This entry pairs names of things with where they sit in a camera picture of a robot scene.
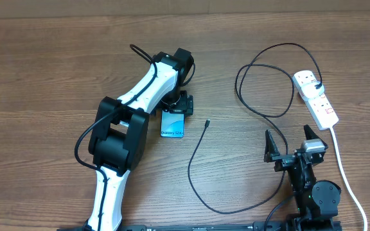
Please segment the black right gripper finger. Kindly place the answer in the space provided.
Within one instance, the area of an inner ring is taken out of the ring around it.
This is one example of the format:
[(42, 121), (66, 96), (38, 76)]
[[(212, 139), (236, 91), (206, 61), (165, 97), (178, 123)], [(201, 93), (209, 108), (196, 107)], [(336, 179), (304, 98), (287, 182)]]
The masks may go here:
[(307, 142), (321, 142), (322, 144), (326, 144), (312, 129), (311, 127), (306, 124), (303, 126), (304, 134), (306, 137)]
[(270, 130), (265, 131), (265, 156), (266, 157), (275, 157), (279, 155), (278, 147), (276, 146), (276, 143), (274, 142), (274, 139), (272, 137), (272, 134)]

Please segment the Samsung Galaxy smartphone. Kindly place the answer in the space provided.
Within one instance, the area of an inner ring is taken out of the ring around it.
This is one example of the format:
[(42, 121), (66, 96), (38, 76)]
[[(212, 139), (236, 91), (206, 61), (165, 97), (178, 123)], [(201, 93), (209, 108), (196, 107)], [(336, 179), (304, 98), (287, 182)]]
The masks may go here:
[(184, 115), (162, 111), (161, 137), (181, 139), (184, 137)]

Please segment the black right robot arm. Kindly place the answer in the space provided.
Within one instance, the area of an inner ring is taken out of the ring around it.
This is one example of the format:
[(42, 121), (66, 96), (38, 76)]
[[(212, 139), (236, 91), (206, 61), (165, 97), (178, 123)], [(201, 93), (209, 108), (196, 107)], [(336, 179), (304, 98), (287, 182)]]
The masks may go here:
[[(329, 180), (317, 180), (313, 166), (324, 161), (328, 145), (310, 128), (304, 126), (306, 139), (293, 154), (281, 155), (270, 131), (265, 132), (265, 162), (274, 163), (274, 171), (288, 173), (293, 195), (274, 207), (266, 218), (263, 229), (272, 230), (342, 230), (338, 215), (341, 188)], [(296, 214), (289, 214), (279, 225), (270, 225), (269, 220), (278, 208), (291, 199), (298, 208)]]

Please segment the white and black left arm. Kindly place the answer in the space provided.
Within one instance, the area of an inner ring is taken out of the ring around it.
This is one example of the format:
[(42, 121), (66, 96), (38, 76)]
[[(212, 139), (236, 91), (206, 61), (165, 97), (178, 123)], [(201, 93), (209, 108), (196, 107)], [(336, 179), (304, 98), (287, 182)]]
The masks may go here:
[(77, 162), (96, 172), (96, 191), (91, 216), (80, 230), (117, 230), (122, 222), (121, 206), (129, 174), (143, 156), (150, 115), (162, 110), (186, 118), (193, 114), (193, 97), (183, 87), (194, 72), (190, 51), (178, 48), (174, 55), (154, 56), (137, 47), (130, 48), (144, 58), (150, 68), (127, 93), (101, 100), (95, 121), (78, 138), (75, 151), (89, 136), (88, 151), (93, 163)]

